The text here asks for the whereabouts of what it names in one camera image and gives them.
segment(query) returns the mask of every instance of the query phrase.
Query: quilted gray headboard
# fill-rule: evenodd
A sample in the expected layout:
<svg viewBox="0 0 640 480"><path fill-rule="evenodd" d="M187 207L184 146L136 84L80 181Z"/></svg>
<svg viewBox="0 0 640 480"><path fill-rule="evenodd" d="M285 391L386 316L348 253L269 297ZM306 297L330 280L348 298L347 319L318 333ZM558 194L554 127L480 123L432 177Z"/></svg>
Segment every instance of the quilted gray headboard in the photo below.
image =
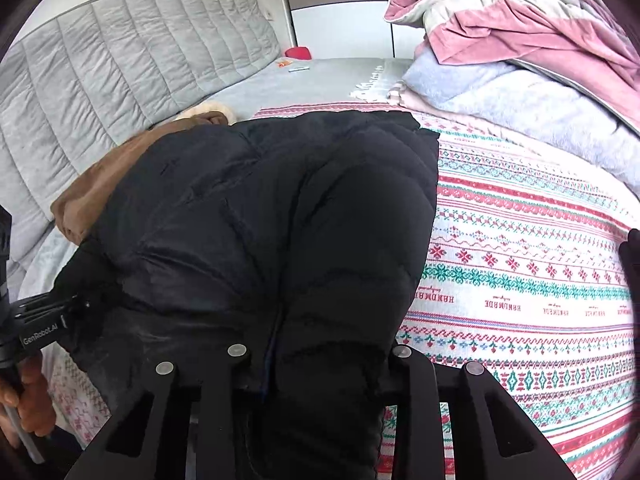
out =
<svg viewBox="0 0 640 480"><path fill-rule="evenodd" d="M11 297L52 221L51 202L78 174L279 54L257 0L94 0L14 44L0 62Z"/></svg>

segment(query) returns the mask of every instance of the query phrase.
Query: metal screw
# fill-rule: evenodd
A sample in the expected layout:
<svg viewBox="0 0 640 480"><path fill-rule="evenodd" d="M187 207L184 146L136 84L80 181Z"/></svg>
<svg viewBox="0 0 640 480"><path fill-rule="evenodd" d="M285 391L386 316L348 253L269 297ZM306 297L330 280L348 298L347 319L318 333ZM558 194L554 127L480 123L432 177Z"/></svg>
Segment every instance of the metal screw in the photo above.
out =
<svg viewBox="0 0 640 480"><path fill-rule="evenodd" d="M174 371L174 364L169 361L163 361L156 367L158 375L168 375Z"/></svg>
<svg viewBox="0 0 640 480"><path fill-rule="evenodd" d="M394 355L406 359L411 355L411 349L408 346L398 345L394 348Z"/></svg>
<svg viewBox="0 0 640 480"><path fill-rule="evenodd" d="M478 361L469 361L466 365L466 371L471 375L482 375L484 373L484 366Z"/></svg>
<svg viewBox="0 0 640 480"><path fill-rule="evenodd" d="M226 353L228 353L231 357L242 357L244 354L246 354L246 346L240 343L231 345L226 349Z"/></svg>

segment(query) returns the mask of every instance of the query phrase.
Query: light blue blanket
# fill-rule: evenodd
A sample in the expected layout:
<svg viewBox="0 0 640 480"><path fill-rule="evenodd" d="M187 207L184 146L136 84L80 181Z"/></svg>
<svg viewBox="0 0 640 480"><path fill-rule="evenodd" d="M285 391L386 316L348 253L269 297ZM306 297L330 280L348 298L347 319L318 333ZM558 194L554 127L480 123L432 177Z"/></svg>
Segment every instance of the light blue blanket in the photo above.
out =
<svg viewBox="0 0 640 480"><path fill-rule="evenodd" d="M580 156L640 196L640 138L573 88L506 62L440 65L430 49L402 79L435 108L480 117Z"/></svg>

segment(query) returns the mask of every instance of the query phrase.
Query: pink blanket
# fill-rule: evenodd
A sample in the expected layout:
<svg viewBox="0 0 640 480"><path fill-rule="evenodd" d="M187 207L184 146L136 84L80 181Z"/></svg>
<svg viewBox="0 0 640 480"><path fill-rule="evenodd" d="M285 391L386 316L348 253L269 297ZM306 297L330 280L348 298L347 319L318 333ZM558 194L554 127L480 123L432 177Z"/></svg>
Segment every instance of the pink blanket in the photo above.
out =
<svg viewBox="0 0 640 480"><path fill-rule="evenodd" d="M640 57L594 0L390 0L385 19L423 22L441 64L521 59L580 84L640 128Z"/></svg>

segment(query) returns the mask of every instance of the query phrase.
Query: wardrobe door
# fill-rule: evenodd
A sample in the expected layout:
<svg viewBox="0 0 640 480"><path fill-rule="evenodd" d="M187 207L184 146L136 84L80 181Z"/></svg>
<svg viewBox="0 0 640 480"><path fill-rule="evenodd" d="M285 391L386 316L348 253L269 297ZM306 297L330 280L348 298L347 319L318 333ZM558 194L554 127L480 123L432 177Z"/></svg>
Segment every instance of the wardrobe door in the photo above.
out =
<svg viewBox="0 0 640 480"><path fill-rule="evenodd" d="M316 59L393 57L386 0L289 0L298 45Z"/></svg>
<svg viewBox="0 0 640 480"><path fill-rule="evenodd" d="M415 47L424 41L424 29L391 25L395 57L413 59Z"/></svg>

